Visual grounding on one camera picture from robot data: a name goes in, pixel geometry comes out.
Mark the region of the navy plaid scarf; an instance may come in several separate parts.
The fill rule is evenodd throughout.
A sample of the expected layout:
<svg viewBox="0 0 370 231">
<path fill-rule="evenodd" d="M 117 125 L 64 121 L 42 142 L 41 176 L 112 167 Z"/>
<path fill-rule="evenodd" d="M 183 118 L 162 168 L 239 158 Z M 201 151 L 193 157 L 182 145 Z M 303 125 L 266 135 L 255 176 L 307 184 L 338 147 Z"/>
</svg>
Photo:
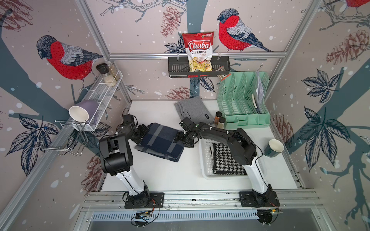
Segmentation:
<svg viewBox="0 0 370 231">
<path fill-rule="evenodd" d="M 152 123 L 148 126 L 149 132 L 143 137 L 135 149 L 155 157 L 178 162 L 184 150 L 184 143 L 175 141 L 178 130 Z"/>
</svg>

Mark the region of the purple paper cup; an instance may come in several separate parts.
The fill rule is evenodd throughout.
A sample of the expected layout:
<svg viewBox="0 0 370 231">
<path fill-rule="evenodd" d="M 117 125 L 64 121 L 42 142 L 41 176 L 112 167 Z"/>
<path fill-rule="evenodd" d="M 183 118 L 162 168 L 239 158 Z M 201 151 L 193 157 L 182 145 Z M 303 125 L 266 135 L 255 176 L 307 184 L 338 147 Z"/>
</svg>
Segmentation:
<svg viewBox="0 0 370 231">
<path fill-rule="evenodd" d="M 85 100 L 70 107 L 68 110 L 70 117 L 77 122 L 87 122 L 93 117 L 99 107 L 95 100 Z"/>
</svg>

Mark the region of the grey scarf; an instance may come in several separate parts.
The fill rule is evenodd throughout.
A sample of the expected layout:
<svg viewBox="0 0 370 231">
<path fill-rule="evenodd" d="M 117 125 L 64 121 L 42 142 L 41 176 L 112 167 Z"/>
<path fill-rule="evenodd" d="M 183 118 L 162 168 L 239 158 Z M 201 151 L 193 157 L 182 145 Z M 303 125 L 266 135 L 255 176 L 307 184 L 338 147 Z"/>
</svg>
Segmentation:
<svg viewBox="0 0 370 231">
<path fill-rule="evenodd" d="M 191 99 L 184 99 L 174 103 L 176 111 L 182 121 L 188 117 L 192 122 L 198 124 L 200 122 L 212 125 L 214 123 L 214 116 L 204 105 L 199 96 Z"/>
</svg>

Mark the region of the black lid jar on shelf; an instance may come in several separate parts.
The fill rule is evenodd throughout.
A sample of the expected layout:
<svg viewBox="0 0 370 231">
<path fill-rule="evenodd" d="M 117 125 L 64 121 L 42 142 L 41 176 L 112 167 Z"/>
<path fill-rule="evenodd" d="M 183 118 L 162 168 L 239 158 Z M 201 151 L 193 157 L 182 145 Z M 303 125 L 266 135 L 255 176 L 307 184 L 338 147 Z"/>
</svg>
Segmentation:
<svg viewBox="0 0 370 231">
<path fill-rule="evenodd" d="M 96 66 L 96 69 L 103 76 L 109 76 L 110 75 L 109 66 L 106 63 L 98 64 Z"/>
</svg>

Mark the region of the black wall basket shelf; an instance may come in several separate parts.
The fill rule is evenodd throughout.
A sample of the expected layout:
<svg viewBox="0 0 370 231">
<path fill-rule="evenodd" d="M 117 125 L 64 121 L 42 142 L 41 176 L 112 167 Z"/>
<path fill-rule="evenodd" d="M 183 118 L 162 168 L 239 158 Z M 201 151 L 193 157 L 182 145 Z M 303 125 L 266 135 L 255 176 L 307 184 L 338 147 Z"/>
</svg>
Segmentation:
<svg viewBox="0 0 370 231">
<path fill-rule="evenodd" d="M 212 57 L 202 62 L 187 57 L 170 57 L 168 59 L 168 74 L 171 78 L 216 77 L 228 75 L 230 61 L 228 56 Z"/>
</svg>

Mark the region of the red cassava chips bag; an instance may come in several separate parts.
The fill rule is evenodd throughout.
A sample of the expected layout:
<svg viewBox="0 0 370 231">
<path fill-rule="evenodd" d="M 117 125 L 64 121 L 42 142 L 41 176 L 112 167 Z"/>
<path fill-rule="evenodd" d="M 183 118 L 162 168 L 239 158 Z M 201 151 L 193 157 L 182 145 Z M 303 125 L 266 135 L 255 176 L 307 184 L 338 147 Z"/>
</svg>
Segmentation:
<svg viewBox="0 0 370 231">
<path fill-rule="evenodd" d="M 190 72 L 211 72 L 214 32 L 182 35 Z"/>
</svg>

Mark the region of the beige spice jar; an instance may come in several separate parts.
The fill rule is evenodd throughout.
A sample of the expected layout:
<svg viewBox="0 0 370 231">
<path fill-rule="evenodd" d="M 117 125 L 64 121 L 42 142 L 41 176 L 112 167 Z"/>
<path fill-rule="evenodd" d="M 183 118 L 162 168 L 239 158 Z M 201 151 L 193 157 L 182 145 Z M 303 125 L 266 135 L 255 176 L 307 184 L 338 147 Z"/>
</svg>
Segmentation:
<svg viewBox="0 0 370 231">
<path fill-rule="evenodd" d="M 225 128 L 225 122 L 226 122 L 226 119 L 224 117 L 220 117 L 219 121 L 218 121 L 218 124 L 217 124 L 217 128 L 224 129 Z"/>
</svg>

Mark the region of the orange spice jar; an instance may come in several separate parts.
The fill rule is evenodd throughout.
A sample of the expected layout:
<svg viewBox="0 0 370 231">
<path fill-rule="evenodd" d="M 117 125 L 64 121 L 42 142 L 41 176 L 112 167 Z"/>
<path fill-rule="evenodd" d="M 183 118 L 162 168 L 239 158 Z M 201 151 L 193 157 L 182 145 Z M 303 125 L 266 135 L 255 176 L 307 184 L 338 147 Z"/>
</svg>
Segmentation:
<svg viewBox="0 0 370 231">
<path fill-rule="evenodd" d="M 222 112 L 217 111 L 214 117 L 214 123 L 217 125 L 219 123 L 219 119 L 222 117 Z"/>
</svg>

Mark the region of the dark green paper cup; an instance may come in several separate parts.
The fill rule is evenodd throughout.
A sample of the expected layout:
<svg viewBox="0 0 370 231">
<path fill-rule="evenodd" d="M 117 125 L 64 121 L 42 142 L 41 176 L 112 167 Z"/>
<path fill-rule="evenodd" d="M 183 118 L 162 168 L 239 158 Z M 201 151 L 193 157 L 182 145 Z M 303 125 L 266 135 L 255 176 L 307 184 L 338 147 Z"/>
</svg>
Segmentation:
<svg viewBox="0 0 370 231">
<path fill-rule="evenodd" d="M 284 144 L 277 140 L 271 139 L 264 150 L 264 155 L 269 158 L 274 158 L 285 150 Z"/>
</svg>

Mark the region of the mint green file organizer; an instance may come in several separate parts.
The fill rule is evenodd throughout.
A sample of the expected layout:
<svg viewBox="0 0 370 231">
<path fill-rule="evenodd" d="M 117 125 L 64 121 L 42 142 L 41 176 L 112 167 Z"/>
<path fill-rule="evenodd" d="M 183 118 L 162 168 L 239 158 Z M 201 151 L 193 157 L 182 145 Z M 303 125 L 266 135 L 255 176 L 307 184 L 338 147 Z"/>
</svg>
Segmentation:
<svg viewBox="0 0 370 231">
<path fill-rule="evenodd" d="M 271 116 L 264 100 L 256 102 L 259 89 L 266 92 L 269 76 L 266 72 L 233 72 L 219 86 L 217 103 L 226 119 L 226 130 L 267 128 Z"/>
</svg>

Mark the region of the black white houndstooth scarf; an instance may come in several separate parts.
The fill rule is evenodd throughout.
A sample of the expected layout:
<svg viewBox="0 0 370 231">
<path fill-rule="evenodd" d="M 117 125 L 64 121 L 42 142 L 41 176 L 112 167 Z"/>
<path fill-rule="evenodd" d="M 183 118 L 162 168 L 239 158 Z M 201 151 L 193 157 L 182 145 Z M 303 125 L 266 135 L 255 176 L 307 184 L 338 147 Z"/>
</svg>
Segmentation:
<svg viewBox="0 0 370 231">
<path fill-rule="evenodd" d="M 213 174 L 216 175 L 247 175 L 244 167 L 237 163 L 227 145 L 213 143 L 211 146 Z"/>
</svg>

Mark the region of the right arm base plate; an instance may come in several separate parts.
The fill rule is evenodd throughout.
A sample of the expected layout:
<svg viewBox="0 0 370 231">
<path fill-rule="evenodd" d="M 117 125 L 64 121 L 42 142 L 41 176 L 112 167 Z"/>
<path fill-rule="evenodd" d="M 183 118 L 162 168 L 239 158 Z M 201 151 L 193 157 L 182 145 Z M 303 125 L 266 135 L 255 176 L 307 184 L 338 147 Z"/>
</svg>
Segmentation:
<svg viewBox="0 0 370 231">
<path fill-rule="evenodd" d="M 275 191 L 267 191 L 264 194 L 255 191 L 241 191 L 239 192 L 239 201 L 242 207 L 247 208 L 280 207 Z"/>
</svg>

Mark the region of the white plastic basket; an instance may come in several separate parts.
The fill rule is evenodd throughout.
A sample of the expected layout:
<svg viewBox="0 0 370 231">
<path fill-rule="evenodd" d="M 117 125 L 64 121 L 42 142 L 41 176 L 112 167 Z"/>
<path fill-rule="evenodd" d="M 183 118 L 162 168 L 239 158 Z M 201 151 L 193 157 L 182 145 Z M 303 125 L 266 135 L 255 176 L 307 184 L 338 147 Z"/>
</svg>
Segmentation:
<svg viewBox="0 0 370 231">
<path fill-rule="evenodd" d="M 220 175 L 213 173 L 213 158 L 211 154 L 211 145 L 216 141 L 201 139 L 199 144 L 200 167 L 202 175 L 207 180 L 240 180 L 248 179 L 248 175 Z"/>
</svg>

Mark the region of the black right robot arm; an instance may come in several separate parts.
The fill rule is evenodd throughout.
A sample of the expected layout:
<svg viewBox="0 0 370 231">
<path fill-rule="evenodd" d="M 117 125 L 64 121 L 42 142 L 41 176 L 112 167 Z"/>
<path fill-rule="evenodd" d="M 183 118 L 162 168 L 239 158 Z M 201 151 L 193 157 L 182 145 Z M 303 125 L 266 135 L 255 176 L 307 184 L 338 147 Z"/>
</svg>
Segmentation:
<svg viewBox="0 0 370 231">
<path fill-rule="evenodd" d="M 185 147 L 193 148 L 195 139 L 208 139 L 222 143 L 230 149 L 234 160 L 242 165 L 252 184 L 253 198 L 258 204 L 269 201 L 273 195 L 272 186 L 267 183 L 257 163 L 258 146 L 251 141 L 243 129 L 225 130 L 200 122 L 195 124 L 187 117 L 179 123 L 184 130 L 175 136 L 175 142 L 182 142 Z"/>
</svg>

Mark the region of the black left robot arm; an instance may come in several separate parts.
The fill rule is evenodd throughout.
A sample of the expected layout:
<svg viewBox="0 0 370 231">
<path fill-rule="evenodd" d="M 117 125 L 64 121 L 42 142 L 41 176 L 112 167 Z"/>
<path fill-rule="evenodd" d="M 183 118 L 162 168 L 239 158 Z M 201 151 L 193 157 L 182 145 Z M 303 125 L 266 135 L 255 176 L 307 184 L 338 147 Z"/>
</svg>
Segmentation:
<svg viewBox="0 0 370 231">
<path fill-rule="evenodd" d="M 129 140 L 141 142 L 142 136 L 137 126 L 127 123 L 115 134 L 103 136 L 98 148 L 103 172 L 118 178 L 125 185 L 129 200 L 138 201 L 149 198 L 149 190 L 133 168 L 134 157 Z"/>
</svg>

